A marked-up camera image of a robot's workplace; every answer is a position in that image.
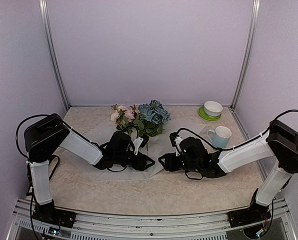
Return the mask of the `light blue ceramic mug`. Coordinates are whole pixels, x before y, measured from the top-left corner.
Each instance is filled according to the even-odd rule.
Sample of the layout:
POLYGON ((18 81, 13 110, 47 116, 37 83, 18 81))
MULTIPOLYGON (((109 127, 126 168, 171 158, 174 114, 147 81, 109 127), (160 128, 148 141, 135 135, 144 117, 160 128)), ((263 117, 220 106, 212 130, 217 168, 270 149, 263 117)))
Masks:
POLYGON ((226 148, 231 136, 231 130, 225 126, 218 126, 207 131, 207 137, 215 148, 226 148))

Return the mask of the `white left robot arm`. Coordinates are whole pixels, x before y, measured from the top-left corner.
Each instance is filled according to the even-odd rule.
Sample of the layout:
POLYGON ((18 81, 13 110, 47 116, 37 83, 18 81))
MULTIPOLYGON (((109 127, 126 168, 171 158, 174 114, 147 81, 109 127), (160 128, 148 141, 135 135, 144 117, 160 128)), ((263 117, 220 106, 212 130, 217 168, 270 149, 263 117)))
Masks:
POLYGON ((33 198, 40 205, 39 214, 52 223, 59 218, 59 211, 53 207, 49 164, 58 148, 65 149, 85 160, 98 170, 110 171, 113 165, 124 169, 145 171, 155 165, 155 161, 139 151, 148 137, 137 136, 132 139, 126 129, 115 131, 110 140, 101 145, 84 137, 69 126, 58 114, 36 114, 27 117, 21 124, 39 118, 23 133, 26 157, 31 176, 33 198))

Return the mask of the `blue fake hydrangea stem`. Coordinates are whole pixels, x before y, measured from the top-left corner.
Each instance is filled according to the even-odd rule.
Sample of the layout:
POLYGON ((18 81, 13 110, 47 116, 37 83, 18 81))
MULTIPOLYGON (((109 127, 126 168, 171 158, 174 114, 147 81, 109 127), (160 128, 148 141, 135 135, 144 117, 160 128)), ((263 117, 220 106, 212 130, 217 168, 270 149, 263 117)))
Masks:
POLYGON ((171 114, 158 100, 152 99, 150 103, 138 106, 140 121, 144 125, 143 133, 149 137, 155 137, 163 133, 163 125, 171 120, 171 114))

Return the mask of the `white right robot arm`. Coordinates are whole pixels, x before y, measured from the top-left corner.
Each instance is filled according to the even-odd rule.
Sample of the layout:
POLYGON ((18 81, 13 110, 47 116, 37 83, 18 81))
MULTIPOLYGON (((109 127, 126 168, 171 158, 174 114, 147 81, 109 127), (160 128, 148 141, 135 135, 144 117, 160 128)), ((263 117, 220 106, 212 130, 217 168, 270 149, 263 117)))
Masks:
POLYGON ((158 161, 168 172, 183 170, 186 174, 194 172, 200 174, 201 178, 213 179, 255 161, 275 158, 274 167, 261 187, 254 192, 251 206, 244 212, 249 222, 255 222, 291 177, 298 173, 298 132, 279 120, 288 113, 291 110, 276 116, 266 130, 239 145, 231 148, 214 146, 213 153, 204 147, 206 139, 195 132, 190 137, 182 138, 180 128, 169 135, 176 151, 160 156, 158 161))

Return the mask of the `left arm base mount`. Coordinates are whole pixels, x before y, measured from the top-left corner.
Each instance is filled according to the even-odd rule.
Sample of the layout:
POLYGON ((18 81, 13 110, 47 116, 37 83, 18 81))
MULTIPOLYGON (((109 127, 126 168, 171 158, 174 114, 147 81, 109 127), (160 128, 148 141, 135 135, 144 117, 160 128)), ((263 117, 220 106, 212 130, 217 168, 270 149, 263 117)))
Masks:
POLYGON ((74 211, 55 207, 54 200, 52 199, 51 202, 47 204, 36 203, 32 217, 44 223, 72 229, 76 215, 74 211))

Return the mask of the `white wrapping paper sheet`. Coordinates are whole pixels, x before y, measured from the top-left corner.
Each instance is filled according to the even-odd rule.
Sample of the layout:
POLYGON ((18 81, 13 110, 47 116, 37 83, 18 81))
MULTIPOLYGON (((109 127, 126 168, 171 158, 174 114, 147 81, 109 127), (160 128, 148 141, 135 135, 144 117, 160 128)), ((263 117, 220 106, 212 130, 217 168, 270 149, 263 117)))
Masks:
POLYGON ((99 170, 94 166, 82 161, 81 170, 93 181, 127 181, 127 180, 146 180, 163 170, 158 158, 165 153, 175 152, 169 138, 170 133, 176 132, 180 128, 188 128, 199 134, 206 127, 206 123, 199 116, 198 106, 167 106, 166 110, 170 113, 171 120, 163 125, 162 134, 151 137, 147 145, 140 150, 141 153, 149 156, 155 161, 155 165, 144 171, 138 171, 132 167, 124 169, 120 165, 114 165, 111 172, 109 170, 99 170))

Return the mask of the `pink fake rose stem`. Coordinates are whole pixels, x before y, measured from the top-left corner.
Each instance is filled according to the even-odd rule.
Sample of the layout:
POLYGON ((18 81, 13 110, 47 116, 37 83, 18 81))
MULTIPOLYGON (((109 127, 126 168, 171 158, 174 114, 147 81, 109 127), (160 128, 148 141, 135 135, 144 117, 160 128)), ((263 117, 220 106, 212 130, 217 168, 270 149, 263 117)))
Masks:
POLYGON ((137 116, 137 108, 135 105, 129 107, 125 105, 114 104, 111 106, 113 113, 110 115, 110 120, 116 124, 116 129, 131 135, 133 121, 137 116))
POLYGON ((134 104, 130 106, 130 119, 132 128, 136 129, 136 136, 141 137, 143 135, 147 135, 147 121, 145 118, 147 117, 144 113, 142 113, 139 108, 134 104))

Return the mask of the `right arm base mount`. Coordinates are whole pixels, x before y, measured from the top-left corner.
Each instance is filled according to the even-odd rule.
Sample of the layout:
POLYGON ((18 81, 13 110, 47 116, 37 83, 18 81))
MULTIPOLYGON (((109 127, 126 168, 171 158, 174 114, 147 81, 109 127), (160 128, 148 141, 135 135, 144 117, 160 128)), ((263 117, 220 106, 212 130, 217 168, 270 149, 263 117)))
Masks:
POLYGON ((257 192, 258 189, 253 193, 248 207, 227 213, 231 228, 257 223, 272 217, 268 205, 263 206, 256 203, 257 192))

